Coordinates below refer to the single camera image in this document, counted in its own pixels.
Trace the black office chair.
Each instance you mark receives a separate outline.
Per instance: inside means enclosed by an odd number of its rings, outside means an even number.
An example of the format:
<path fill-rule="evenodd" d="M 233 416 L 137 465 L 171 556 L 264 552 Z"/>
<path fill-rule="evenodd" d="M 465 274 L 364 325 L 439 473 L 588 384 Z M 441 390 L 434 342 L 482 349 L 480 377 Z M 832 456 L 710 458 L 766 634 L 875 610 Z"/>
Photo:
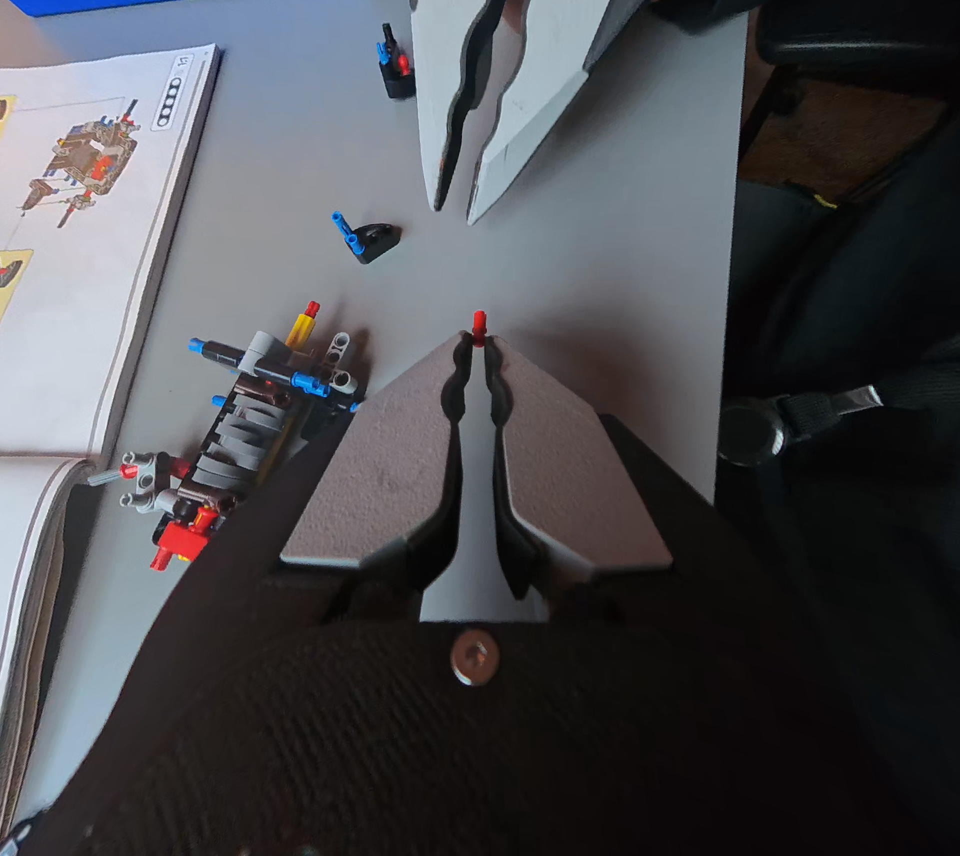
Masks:
<path fill-rule="evenodd" d="M 958 13 L 772 3 L 750 18 L 738 177 L 827 209 L 879 197 L 958 115 Z"/>

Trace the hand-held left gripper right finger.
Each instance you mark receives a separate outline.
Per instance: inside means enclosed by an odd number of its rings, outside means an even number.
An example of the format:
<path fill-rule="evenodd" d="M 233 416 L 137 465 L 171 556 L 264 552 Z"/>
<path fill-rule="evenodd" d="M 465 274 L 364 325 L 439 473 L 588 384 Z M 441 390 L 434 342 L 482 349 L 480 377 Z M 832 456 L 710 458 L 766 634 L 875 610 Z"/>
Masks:
<path fill-rule="evenodd" d="M 594 408 L 504 339 L 485 344 L 498 561 L 510 592 L 558 599 L 673 556 Z"/>

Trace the lego instruction booklet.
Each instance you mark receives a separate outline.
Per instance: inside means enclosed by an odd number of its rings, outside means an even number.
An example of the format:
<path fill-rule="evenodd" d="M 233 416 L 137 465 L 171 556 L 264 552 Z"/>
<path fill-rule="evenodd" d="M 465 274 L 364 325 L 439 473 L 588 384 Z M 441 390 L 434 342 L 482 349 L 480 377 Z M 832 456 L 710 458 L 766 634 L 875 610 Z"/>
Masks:
<path fill-rule="evenodd" d="M 221 58 L 2 69 L 2 833 L 34 742 L 66 505 L 114 451 Z"/>

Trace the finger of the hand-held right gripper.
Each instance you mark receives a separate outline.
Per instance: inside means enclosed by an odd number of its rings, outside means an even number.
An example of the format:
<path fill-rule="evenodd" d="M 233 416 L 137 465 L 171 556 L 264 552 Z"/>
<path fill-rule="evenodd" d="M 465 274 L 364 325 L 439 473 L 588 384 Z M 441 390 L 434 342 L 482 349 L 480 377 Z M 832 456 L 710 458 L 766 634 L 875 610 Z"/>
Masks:
<path fill-rule="evenodd" d="M 589 52 L 610 1 L 524 1 L 521 53 L 477 161 L 470 226 L 511 187 L 587 81 Z"/>
<path fill-rule="evenodd" d="M 506 0 L 411 0 L 418 144 L 427 202 L 441 211 L 464 124 L 489 78 Z"/>

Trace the black lego beam red pin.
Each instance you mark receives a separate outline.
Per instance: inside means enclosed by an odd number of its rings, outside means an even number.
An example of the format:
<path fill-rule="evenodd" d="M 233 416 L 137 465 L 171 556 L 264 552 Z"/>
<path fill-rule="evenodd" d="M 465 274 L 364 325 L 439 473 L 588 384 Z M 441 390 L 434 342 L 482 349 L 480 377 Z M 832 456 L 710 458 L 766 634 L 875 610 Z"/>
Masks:
<path fill-rule="evenodd" d="M 416 95 L 416 78 L 409 57 L 399 45 L 390 22 L 382 23 L 382 34 L 376 50 L 386 94 L 395 102 L 409 100 Z"/>

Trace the lego engine frame assembly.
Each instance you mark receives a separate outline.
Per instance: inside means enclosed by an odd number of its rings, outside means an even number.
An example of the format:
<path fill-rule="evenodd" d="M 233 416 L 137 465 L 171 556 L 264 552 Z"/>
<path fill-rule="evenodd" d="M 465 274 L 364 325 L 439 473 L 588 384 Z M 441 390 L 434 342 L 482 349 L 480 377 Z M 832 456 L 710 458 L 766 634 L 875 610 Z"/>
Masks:
<path fill-rule="evenodd" d="M 245 348 L 194 337 L 188 349 L 233 377 L 226 394 L 212 397 L 213 421 L 192 456 L 127 451 L 117 464 L 89 478 L 90 487 L 130 484 L 119 503 L 156 514 L 150 569 L 194 562 L 237 509 L 278 468 L 295 436 L 308 440 L 353 415 L 361 383 L 347 369 L 348 332 L 326 347 L 310 342 L 321 309 L 311 301 L 289 334 L 259 331 Z"/>

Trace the black bent lego beam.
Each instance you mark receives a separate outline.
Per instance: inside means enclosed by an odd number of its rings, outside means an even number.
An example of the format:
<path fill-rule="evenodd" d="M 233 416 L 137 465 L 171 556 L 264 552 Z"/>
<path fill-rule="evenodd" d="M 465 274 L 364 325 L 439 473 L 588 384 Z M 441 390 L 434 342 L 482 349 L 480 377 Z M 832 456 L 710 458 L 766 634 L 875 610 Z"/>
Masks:
<path fill-rule="evenodd" d="M 370 223 L 356 228 L 355 234 L 361 238 L 366 248 L 362 255 L 353 255 L 359 263 L 366 266 L 400 243 L 402 228 L 391 223 Z"/>

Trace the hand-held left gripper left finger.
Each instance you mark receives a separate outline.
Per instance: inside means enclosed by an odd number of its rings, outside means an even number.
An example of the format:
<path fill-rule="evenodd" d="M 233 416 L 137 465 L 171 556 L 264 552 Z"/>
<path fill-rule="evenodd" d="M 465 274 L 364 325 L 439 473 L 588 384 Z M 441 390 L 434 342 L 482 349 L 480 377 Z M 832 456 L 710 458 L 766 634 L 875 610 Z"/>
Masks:
<path fill-rule="evenodd" d="M 419 593 L 458 545 L 474 339 L 461 331 L 356 410 L 281 552 L 282 562 Z"/>

